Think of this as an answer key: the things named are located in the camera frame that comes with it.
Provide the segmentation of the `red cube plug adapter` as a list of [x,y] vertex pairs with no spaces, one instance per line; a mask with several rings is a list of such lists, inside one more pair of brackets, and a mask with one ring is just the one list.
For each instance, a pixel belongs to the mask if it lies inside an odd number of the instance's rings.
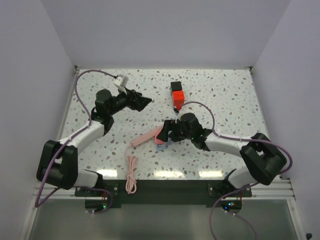
[[177,109],[180,109],[185,102],[185,94],[183,90],[176,90],[172,92],[172,104]]

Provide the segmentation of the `black cube plug adapter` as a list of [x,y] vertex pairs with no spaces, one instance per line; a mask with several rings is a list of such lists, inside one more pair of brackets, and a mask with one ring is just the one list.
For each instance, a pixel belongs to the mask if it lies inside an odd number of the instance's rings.
[[170,91],[175,92],[175,91],[182,91],[182,83],[180,81],[172,81],[170,83]]

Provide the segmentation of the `pink plug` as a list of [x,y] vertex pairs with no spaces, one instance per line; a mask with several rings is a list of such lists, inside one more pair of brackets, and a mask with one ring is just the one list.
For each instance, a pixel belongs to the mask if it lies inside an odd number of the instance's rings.
[[154,141],[157,145],[164,145],[166,143],[165,141],[162,141],[162,140],[158,139],[157,137],[155,137]]

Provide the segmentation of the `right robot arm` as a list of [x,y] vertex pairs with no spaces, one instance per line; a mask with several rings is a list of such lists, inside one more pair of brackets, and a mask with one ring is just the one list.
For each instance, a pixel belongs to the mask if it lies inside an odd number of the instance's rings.
[[287,164],[283,153],[262,133],[249,139],[221,136],[203,128],[193,113],[184,113],[177,120],[165,120],[156,139],[161,142],[189,140],[199,150],[222,152],[243,159],[245,166],[234,169],[224,178],[223,192],[235,196],[241,188],[260,183],[270,185]]

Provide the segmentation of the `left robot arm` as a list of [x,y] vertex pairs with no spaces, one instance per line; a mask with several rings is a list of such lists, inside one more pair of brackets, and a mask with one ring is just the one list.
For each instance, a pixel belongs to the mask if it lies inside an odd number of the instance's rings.
[[98,91],[86,125],[73,135],[44,144],[36,179],[64,190],[83,187],[92,196],[99,196],[104,190],[103,176],[91,170],[80,170],[79,154],[110,131],[114,114],[125,108],[141,112],[151,102],[151,98],[133,89],[120,91],[117,96],[107,89]]

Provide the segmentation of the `pink power strip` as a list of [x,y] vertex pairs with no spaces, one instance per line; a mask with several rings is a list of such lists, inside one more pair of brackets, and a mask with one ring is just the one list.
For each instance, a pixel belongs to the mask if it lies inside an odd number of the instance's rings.
[[149,139],[154,138],[162,130],[162,126],[158,126],[153,130],[148,131],[147,133],[142,134],[141,136],[135,138],[130,143],[135,148],[136,146],[148,141]]

